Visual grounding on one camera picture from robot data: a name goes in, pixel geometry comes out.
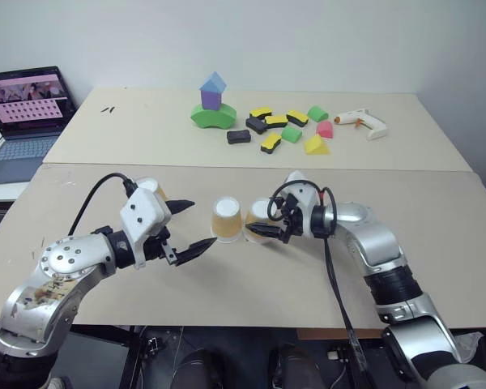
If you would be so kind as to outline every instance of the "yellow block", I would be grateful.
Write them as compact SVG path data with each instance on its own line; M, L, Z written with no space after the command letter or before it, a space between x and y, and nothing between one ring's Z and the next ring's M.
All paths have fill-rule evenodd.
M307 123L309 118L308 115L304 115L302 112L296 111L294 109L291 109L287 113L288 116L293 116L296 118L299 122Z
M268 115L272 115L272 110L269 107L256 108L250 111L250 116L254 116L255 118L263 119Z
M269 126L273 124L288 124L288 118L286 115L267 116L265 118L265 123Z
M324 143L321 135L316 134L314 137L305 141L305 153L310 155L329 154L330 149Z
M261 151L271 154L280 141L281 135L272 132L270 135L268 135L268 138L266 138L265 141L261 143Z

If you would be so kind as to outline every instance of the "purple block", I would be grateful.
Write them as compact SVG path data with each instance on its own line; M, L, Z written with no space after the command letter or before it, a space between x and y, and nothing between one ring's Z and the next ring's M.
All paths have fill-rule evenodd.
M220 110L221 93L201 91L203 109Z

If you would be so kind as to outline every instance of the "glue gun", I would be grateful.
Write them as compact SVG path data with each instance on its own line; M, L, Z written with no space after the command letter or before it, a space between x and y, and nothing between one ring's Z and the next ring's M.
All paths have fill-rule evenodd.
M341 113L335 118L335 123L355 123L355 126L363 124L370 129L370 132L367 134L367 140L373 140L387 135L387 125L380 119L371 115L369 110L365 108Z

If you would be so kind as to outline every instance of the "building block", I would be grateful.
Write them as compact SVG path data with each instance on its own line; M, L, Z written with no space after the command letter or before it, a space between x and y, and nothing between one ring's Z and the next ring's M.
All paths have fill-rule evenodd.
M317 124L317 134L323 138L333 138L333 124L327 120Z
M305 153L312 156L317 154L329 154L330 149L324 143L321 135L316 134L314 137L305 141Z
M201 104L198 104L191 112L191 119L201 128L219 127L227 130L236 121L236 110L226 104L222 104L217 111L204 109Z
M247 127L256 131L258 134L262 134L268 128L265 123L263 123L261 120L254 116L246 119L245 124Z
M250 131L248 130L227 131L228 144L248 143L251 139L252 137L250 136Z
M294 109L288 111L286 117L293 124L297 124L299 127L304 127L308 123L308 116L304 115L302 112L296 111Z
M330 115L318 105L314 105L309 109L308 116L315 122L321 122L322 120L326 120Z
M200 87L200 91L223 93L226 87L227 84L223 81L220 75L214 72L207 77L205 83Z
M263 119L265 116L270 115L272 115L272 110L269 107L256 108L250 111L250 116L258 119Z
M288 142L296 143L297 140L302 135L302 131L299 130L298 128L292 127L292 126L286 126L284 127L283 132L281 133L281 138L284 140L287 140Z
M217 111L221 106L221 93L201 91L203 109L213 109Z
M261 151L267 154L271 154L274 150L279 146L281 143L281 135L272 132L268 135L268 138L265 139L263 143L261 143Z
M285 127L288 124L286 115L266 116L265 123L267 128Z

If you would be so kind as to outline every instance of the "white paper cup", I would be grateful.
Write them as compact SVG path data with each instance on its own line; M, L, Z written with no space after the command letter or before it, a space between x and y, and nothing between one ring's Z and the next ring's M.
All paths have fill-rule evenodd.
M274 222L271 221L267 215L267 208L269 202L270 199L267 199L266 197L261 197L256 201L254 201L252 204L250 204L249 211L247 212L245 218L245 225L254 222L274 224ZM271 214L275 216L276 212L277 212L277 206L275 205L275 203L273 203L271 208ZM245 234L246 239L252 243L266 243L271 240L271 238L257 235L256 233L253 233L247 228L243 229L243 233Z
M211 234L219 242L231 243L241 236L241 208L233 197L220 197L212 208Z

